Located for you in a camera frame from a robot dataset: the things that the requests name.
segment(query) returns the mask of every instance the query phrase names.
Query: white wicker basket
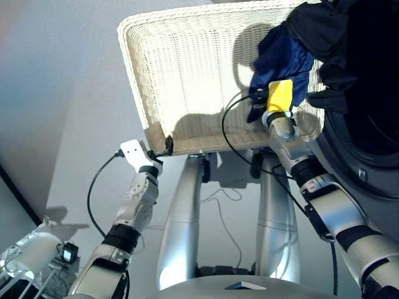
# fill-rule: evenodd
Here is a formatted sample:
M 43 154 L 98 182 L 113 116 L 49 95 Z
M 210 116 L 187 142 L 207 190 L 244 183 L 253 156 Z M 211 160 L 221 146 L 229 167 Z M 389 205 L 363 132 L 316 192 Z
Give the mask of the white wicker basket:
M 247 90 L 257 45 L 303 0 L 212 4 L 139 14 L 126 18 L 118 37 L 140 120 L 151 149 L 173 154 L 229 150 L 221 134 L 226 107 Z M 318 83 L 315 62 L 309 92 Z M 250 102 L 232 109 L 228 138 L 239 149 L 267 145 L 260 123 L 246 123 Z M 324 111 L 306 101 L 295 111 L 305 140 L 318 136 Z

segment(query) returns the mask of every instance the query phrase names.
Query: blue cloth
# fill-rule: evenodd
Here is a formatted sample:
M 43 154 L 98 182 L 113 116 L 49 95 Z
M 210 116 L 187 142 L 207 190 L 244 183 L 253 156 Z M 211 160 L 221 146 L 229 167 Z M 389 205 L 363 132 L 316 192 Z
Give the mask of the blue cloth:
M 255 73 L 249 86 L 249 93 L 259 88 L 267 89 L 269 82 L 291 79 L 292 104 L 298 106 L 306 96 L 309 71 L 314 61 L 312 54 L 281 26 L 269 31 L 259 43 L 258 51 L 259 58 L 254 63 Z

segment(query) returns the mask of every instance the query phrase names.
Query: metal arm segment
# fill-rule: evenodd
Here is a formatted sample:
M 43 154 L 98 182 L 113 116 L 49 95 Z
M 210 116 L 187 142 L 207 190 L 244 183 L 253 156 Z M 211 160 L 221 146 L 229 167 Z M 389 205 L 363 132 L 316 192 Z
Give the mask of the metal arm segment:
M 112 228 L 94 250 L 69 295 L 121 298 L 127 282 L 124 273 L 138 238 L 150 223 L 152 207 L 158 197 L 156 178 L 162 171 L 162 165 L 148 157 L 140 141 L 123 143 L 121 149 L 138 172 L 128 192 L 130 200 L 119 209 Z
M 322 167 L 283 112 L 266 114 L 262 121 L 269 128 L 270 147 L 308 203 L 305 209 L 309 220 L 322 239 L 340 244 L 363 298 L 396 298 L 398 244 L 369 228 L 362 208 Z

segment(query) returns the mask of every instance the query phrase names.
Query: washing machine door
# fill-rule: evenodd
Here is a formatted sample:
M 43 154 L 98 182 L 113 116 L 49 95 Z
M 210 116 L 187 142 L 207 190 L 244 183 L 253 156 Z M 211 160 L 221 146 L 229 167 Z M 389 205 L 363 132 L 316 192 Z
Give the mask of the washing machine door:
M 326 113 L 323 132 L 310 147 L 371 222 L 399 242 L 398 144 L 386 139 L 371 121 L 351 127 L 353 122 L 346 120 L 349 116 Z M 367 130 L 367 138 L 359 139 L 359 130 Z

